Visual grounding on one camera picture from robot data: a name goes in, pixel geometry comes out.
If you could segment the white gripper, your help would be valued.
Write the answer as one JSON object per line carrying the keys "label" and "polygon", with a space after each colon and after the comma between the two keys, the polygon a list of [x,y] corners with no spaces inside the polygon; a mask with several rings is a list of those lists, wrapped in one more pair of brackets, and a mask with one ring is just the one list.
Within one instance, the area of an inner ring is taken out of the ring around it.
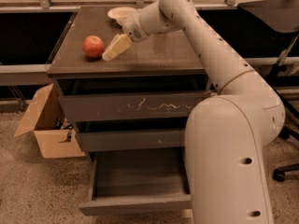
{"label": "white gripper", "polygon": [[122,22],[122,30],[124,34],[115,35],[110,45],[102,54],[104,61],[111,61],[126,50],[128,50],[133,42],[141,42],[149,38],[144,31],[140,21],[140,9],[128,15]]}

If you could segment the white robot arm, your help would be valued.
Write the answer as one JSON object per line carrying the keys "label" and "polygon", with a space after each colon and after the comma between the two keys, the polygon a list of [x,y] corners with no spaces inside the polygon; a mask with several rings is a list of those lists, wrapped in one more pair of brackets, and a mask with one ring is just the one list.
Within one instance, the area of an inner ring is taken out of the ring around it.
{"label": "white robot arm", "polygon": [[158,0],[129,15],[103,54],[179,28],[216,95],[199,103],[185,130],[194,224],[274,224],[263,147],[280,133],[285,108],[264,79],[197,13],[192,0]]}

